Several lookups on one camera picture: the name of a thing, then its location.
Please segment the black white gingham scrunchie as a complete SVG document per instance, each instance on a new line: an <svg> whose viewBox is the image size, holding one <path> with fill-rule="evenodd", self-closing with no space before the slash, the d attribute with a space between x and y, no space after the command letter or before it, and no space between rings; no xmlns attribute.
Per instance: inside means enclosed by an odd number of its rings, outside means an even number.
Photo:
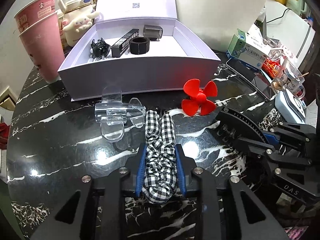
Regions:
<svg viewBox="0 0 320 240"><path fill-rule="evenodd" d="M175 125L170 114L149 110L145 120L145 178L142 192L151 204L164 204L176 192Z"/></svg>

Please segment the red plastic fan propeller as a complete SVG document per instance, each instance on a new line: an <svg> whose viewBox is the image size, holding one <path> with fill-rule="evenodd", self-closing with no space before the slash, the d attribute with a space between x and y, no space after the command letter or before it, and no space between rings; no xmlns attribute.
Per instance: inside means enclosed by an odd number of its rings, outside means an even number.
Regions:
<svg viewBox="0 0 320 240"><path fill-rule="evenodd" d="M200 88L199 79L190 79L184 86L183 91L189 96L189 99L183 99L181 107L188 116L194 116L198 110L200 115L208 115L216 110L217 106L208 98L217 96L217 86L210 80L204 89Z"/></svg>

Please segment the white blue small case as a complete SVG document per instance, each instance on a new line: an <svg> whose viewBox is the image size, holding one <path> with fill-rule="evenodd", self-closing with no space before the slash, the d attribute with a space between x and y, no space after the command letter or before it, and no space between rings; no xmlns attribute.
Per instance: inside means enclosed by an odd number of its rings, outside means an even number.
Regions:
<svg viewBox="0 0 320 240"><path fill-rule="evenodd" d="M306 117L302 104L288 89L277 94L274 104L286 122L305 124Z"/></svg>

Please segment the clear cartoon glass mug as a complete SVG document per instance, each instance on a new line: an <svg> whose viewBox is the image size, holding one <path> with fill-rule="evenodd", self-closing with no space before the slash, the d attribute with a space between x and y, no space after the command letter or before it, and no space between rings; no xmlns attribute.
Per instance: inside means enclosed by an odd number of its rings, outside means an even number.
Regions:
<svg viewBox="0 0 320 240"><path fill-rule="evenodd" d="M271 88L276 93L287 89L297 99L302 99L305 96L305 88L303 86L305 75L306 74L302 74L289 59L285 59L278 74L271 82Z"/></svg>

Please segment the black tablet device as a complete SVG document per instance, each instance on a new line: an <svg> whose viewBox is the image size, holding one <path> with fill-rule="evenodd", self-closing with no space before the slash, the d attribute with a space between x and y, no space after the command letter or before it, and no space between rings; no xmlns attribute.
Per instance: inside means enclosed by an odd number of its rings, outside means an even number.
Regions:
<svg viewBox="0 0 320 240"><path fill-rule="evenodd" d="M271 101L273 99L274 92L270 87L271 81L264 72L247 67L235 59L228 59L226 66L265 101Z"/></svg>

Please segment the green white medicine box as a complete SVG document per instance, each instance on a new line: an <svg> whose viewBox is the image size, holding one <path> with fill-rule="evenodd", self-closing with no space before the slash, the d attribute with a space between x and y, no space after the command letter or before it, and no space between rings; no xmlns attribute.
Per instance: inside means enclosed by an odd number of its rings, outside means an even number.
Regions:
<svg viewBox="0 0 320 240"><path fill-rule="evenodd" d="M265 63L271 47L248 33L237 29L227 48L229 58L240 61L245 66L260 70Z"/></svg>

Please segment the red plaid scarf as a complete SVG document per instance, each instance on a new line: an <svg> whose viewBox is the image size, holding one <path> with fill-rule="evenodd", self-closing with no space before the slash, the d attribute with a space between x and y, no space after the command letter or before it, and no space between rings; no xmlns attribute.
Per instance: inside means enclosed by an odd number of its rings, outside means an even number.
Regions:
<svg viewBox="0 0 320 240"><path fill-rule="evenodd" d="M10 126L6 123L0 123L0 149L6 150L8 144L8 136L9 136Z"/></svg>

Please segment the white foam chair back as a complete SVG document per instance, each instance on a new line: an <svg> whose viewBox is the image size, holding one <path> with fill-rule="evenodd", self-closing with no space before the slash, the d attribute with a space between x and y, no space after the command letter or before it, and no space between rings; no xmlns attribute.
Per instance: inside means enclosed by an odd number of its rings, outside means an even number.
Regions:
<svg viewBox="0 0 320 240"><path fill-rule="evenodd" d="M213 50L225 52L238 30L249 31L267 0L176 0L178 20Z"/></svg>

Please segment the dark translucent cube box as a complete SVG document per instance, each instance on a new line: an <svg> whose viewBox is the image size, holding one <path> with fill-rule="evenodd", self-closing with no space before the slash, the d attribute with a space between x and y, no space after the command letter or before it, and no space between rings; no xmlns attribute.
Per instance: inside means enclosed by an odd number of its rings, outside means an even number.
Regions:
<svg viewBox="0 0 320 240"><path fill-rule="evenodd" d="M162 38L163 28L158 25L145 24L143 28L143 36L150 40L159 40Z"/></svg>

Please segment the small black claw clip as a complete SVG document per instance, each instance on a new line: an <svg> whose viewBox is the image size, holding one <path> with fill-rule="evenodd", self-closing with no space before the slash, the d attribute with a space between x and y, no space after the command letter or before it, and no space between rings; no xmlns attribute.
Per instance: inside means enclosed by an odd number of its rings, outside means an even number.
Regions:
<svg viewBox="0 0 320 240"><path fill-rule="evenodd" d="M107 58L109 52L111 50L111 46L105 42L103 38L95 39L91 42L91 55L93 59L103 59Z"/></svg>

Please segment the black rectangular cosmetic box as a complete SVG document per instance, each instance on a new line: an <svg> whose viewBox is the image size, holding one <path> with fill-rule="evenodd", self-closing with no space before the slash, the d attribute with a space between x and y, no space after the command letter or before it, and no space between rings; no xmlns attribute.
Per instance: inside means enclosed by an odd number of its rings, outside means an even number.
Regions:
<svg viewBox="0 0 320 240"><path fill-rule="evenodd" d="M111 46L112 57L119 58L128 50L130 41L139 36L139 29L131 29Z"/></svg>

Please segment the lavender gift box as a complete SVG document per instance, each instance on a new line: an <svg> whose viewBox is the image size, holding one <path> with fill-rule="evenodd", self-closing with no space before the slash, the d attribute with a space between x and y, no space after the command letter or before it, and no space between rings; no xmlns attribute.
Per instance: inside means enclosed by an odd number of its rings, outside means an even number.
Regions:
<svg viewBox="0 0 320 240"><path fill-rule="evenodd" d="M98 0L95 24L59 68L73 100L183 90L197 102L217 95L218 56L177 18L175 0Z"/></svg>

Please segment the cream cartoon dog bottle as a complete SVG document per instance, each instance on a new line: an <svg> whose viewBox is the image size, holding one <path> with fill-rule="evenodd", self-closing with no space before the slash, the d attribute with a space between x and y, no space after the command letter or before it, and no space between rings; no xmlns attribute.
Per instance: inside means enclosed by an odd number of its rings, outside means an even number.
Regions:
<svg viewBox="0 0 320 240"><path fill-rule="evenodd" d="M62 32L67 44L73 47L91 28L99 12L93 0L57 0L57 4L63 14Z"/></svg>

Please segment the upper pink paper cup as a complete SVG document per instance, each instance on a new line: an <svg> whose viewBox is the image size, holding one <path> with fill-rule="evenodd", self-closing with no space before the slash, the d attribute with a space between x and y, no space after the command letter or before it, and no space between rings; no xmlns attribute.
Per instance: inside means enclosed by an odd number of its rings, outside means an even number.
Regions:
<svg viewBox="0 0 320 240"><path fill-rule="evenodd" d="M55 0L32 0L14 16L19 34L54 12Z"/></svg>

